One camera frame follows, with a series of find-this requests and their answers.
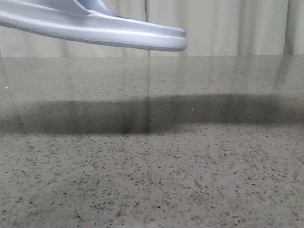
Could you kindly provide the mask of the light blue slipper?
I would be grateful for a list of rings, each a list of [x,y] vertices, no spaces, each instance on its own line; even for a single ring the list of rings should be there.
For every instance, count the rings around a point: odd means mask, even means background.
[[[65,40],[182,51],[186,31],[116,15],[101,0],[2,0],[0,24]]]

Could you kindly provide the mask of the pale green curtain backdrop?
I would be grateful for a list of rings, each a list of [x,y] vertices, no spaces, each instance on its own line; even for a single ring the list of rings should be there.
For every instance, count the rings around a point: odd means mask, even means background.
[[[107,0],[114,13],[185,29],[181,56],[281,55],[304,52],[301,0]],[[169,52],[78,43],[0,28],[4,57],[139,57]]]

